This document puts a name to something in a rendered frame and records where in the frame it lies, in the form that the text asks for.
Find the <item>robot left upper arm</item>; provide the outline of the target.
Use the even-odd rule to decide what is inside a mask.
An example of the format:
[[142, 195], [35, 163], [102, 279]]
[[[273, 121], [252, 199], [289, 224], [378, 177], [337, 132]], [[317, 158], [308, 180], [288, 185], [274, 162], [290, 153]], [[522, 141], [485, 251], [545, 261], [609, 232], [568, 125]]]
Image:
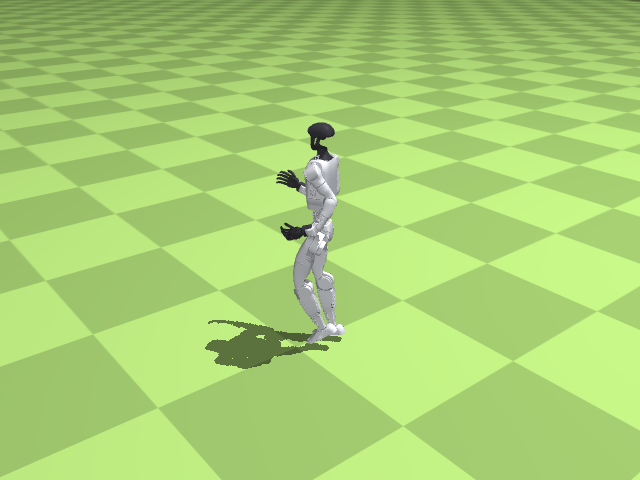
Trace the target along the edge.
[[[304, 171], [304, 176], [308, 182], [310, 182], [314, 188], [318, 191], [319, 194], [323, 195], [325, 198], [323, 200], [323, 205], [327, 199], [333, 199], [337, 205], [337, 198], [322, 177], [322, 172], [320, 168], [316, 165], [316, 163], [310, 164]], [[335, 206], [336, 207], [336, 206]]]

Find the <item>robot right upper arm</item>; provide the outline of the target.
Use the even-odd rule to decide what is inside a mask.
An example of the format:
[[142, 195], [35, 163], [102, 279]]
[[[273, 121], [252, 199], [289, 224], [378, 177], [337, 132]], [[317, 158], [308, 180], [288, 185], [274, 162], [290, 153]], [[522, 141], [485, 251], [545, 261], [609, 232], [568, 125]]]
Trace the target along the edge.
[[[334, 155], [334, 156], [336, 157], [336, 159], [337, 159], [337, 163], [338, 163], [338, 166], [339, 166], [339, 157], [338, 157], [338, 155], [335, 155], [335, 154], [332, 154], [332, 155]], [[339, 180], [339, 169], [338, 169], [338, 170], [337, 170], [337, 186], [336, 186], [336, 195], [339, 193], [339, 191], [340, 191], [340, 180]], [[336, 195], [335, 195], [335, 196], [336, 196]]]

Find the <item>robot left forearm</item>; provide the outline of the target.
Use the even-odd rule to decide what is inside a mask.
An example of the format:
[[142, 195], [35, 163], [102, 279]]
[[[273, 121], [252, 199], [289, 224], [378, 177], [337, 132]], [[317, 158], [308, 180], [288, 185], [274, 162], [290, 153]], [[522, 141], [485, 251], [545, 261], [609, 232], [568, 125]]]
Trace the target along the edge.
[[323, 209], [320, 209], [318, 216], [311, 223], [312, 227], [310, 229], [305, 230], [305, 233], [307, 236], [313, 236], [317, 232], [320, 232], [323, 230], [327, 220], [331, 218], [334, 212], [335, 206], [336, 206], [336, 203], [333, 199], [327, 199], [325, 201]]

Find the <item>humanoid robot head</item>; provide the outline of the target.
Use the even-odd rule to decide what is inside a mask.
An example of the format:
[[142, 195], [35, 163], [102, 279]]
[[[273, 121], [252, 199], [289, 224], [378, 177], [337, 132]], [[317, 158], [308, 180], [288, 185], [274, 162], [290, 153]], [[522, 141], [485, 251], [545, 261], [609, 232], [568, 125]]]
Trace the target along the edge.
[[[320, 155], [319, 159], [324, 161], [330, 161], [332, 157], [327, 150], [327, 147], [320, 145], [320, 139], [325, 140], [328, 137], [332, 137], [335, 134], [333, 127], [327, 123], [319, 122], [311, 125], [308, 128], [308, 133], [311, 136], [311, 149], [317, 150], [317, 154]], [[316, 143], [314, 145], [315, 138]], [[315, 158], [315, 157], [314, 157]], [[316, 157], [317, 158], [317, 157]]]

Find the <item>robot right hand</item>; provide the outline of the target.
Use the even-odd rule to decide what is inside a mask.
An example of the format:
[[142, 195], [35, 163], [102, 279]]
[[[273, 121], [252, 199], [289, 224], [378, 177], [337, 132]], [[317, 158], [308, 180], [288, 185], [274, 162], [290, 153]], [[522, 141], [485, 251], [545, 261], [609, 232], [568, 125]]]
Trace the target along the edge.
[[[284, 178], [282, 178], [282, 177], [277, 177], [277, 178], [276, 178], [277, 180], [279, 179], [279, 180], [283, 180], [283, 181], [285, 181], [285, 182], [283, 182], [283, 181], [277, 181], [276, 183], [281, 183], [281, 184], [287, 185], [288, 187], [296, 188], [296, 191], [298, 191], [298, 192], [299, 192], [299, 188], [300, 188], [300, 186], [302, 185], [302, 186], [304, 186], [304, 187], [305, 187], [305, 183], [303, 183], [303, 182], [300, 182], [300, 183], [299, 183], [299, 179], [296, 177], [296, 175], [295, 175], [291, 170], [288, 170], [288, 172], [289, 172], [289, 173], [291, 173], [291, 175], [290, 175], [290, 174], [288, 174], [288, 173], [287, 173], [287, 172], [285, 172], [285, 171], [280, 171], [280, 173], [283, 173], [283, 174], [285, 174], [285, 175], [283, 175], [283, 174], [277, 174], [277, 176], [282, 176], [282, 177], [284, 177], [284, 178], [286, 178], [286, 179], [284, 179]], [[287, 175], [287, 176], [286, 176], [286, 175]], [[288, 176], [289, 176], [289, 177], [288, 177]], [[287, 183], [286, 183], [286, 182], [287, 182]]]

